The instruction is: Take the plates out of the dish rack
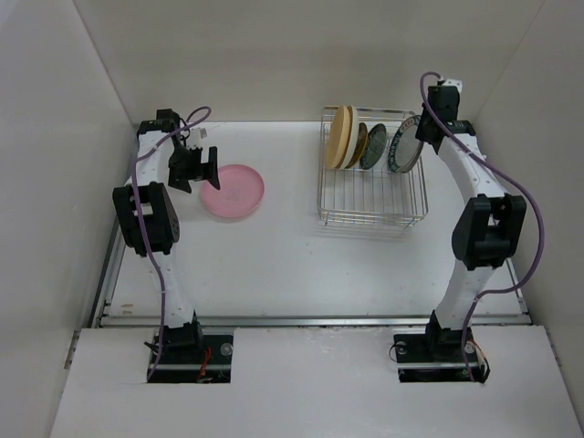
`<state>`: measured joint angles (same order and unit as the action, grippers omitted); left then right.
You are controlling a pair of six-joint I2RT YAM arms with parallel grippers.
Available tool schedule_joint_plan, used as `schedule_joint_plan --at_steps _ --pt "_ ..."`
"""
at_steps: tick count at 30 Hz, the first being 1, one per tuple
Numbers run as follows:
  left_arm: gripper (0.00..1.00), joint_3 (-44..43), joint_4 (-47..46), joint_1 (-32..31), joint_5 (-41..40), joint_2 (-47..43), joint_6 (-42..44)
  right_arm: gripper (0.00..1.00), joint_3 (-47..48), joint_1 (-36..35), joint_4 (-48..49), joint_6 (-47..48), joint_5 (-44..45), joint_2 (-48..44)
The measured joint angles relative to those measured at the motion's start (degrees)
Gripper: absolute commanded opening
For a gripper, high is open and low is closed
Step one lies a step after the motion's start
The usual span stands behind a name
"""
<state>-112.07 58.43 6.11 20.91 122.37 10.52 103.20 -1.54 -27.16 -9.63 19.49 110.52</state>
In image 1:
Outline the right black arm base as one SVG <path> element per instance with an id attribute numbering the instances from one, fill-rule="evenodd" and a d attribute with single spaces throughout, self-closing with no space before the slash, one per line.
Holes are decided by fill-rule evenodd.
<path id="1" fill-rule="evenodd" d="M 424 334 L 398 332 L 393 335 L 389 355 L 397 364 L 400 383 L 484 384 L 491 374 L 488 360 L 472 339 L 464 349 L 459 343 L 431 349 Z"/>

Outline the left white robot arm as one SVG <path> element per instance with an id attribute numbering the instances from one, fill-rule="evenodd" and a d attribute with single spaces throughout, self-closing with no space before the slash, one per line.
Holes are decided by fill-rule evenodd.
<path id="1" fill-rule="evenodd" d="M 183 118 L 173 109 L 159 109 L 155 119 L 143 121 L 130 178 L 112 192 L 124 242 L 146 261 L 161 301 L 159 334 L 148 346 L 156 361 L 191 362 L 206 349 L 193 302 L 178 274 L 174 252 L 180 221 L 168 191 L 191 193 L 191 184 L 199 181 L 220 189 L 217 148 L 204 149 L 190 140 L 211 112 L 202 106 Z"/>

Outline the pink plastic plate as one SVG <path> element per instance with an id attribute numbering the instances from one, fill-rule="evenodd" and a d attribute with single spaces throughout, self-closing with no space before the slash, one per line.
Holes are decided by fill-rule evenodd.
<path id="1" fill-rule="evenodd" d="M 200 199 L 205 209 L 224 219 L 239 219 L 250 215 L 265 194 L 262 176 L 243 164 L 228 164 L 218 169 L 220 188 L 205 182 Z"/>

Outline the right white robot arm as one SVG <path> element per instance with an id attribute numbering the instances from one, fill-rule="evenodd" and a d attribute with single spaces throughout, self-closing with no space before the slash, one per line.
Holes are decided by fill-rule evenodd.
<path id="1" fill-rule="evenodd" d="M 483 165 L 475 129 L 458 119 L 462 83 L 441 79 L 427 89 L 415 138 L 446 164 L 465 201 L 452 234 L 454 271 L 422 337 L 424 352 L 455 360 L 470 335 L 469 314 L 496 269 L 513 256 L 527 202 L 510 194 Z"/>

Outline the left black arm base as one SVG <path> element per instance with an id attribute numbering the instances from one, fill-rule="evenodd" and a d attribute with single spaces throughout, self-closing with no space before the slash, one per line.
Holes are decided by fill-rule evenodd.
<path id="1" fill-rule="evenodd" d="M 146 381 L 148 383 L 224 384 L 231 382 L 234 332 L 205 330 L 202 336 L 189 328 L 165 328 L 162 355 L 159 336 L 145 342 L 151 351 Z"/>

